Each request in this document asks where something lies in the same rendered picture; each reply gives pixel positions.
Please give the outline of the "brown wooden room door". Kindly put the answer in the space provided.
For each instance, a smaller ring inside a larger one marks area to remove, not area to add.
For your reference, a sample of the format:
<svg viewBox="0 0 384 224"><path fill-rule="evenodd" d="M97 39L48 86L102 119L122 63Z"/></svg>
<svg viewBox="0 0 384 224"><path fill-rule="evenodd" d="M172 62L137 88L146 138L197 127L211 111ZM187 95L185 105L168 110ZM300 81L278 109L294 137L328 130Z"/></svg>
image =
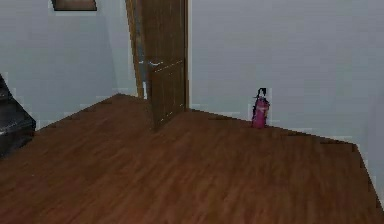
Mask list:
<svg viewBox="0 0 384 224"><path fill-rule="evenodd" d="M138 96L158 129L188 108L188 0L125 2Z"/></svg>

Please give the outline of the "pink spray bottle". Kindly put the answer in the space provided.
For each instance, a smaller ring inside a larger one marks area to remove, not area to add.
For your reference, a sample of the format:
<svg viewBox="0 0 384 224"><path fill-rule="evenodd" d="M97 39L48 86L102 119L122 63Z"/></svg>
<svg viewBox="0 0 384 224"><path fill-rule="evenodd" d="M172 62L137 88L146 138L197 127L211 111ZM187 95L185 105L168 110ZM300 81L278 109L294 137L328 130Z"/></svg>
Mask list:
<svg viewBox="0 0 384 224"><path fill-rule="evenodd" d="M266 98L267 89L265 87L259 88L255 96L255 104L252 110L252 127L262 129L266 126L268 111L270 103Z"/></svg>

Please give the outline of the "black furniture piece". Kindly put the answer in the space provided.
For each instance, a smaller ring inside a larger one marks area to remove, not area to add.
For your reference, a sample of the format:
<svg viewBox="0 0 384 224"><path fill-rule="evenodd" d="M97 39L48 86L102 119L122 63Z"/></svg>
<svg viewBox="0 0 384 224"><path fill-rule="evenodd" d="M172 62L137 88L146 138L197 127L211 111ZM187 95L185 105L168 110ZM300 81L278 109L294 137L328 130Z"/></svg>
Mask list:
<svg viewBox="0 0 384 224"><path fill-rule="evenodd" d="M36 121L11 94L0 75L0 157L30 142Z"/></svg>

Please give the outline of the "brown framed wall picture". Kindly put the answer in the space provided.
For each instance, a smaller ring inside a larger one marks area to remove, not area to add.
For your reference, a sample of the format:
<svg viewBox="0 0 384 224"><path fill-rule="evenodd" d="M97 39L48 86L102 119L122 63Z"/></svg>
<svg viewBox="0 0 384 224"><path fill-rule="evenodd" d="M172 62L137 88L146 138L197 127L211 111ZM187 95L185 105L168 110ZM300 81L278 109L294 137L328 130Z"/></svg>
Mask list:
<svg viewBox="0 0 384 224"><path fill-rule="evenodd" d="M55 11L96 11L95 0L50 0Z"/></svg>

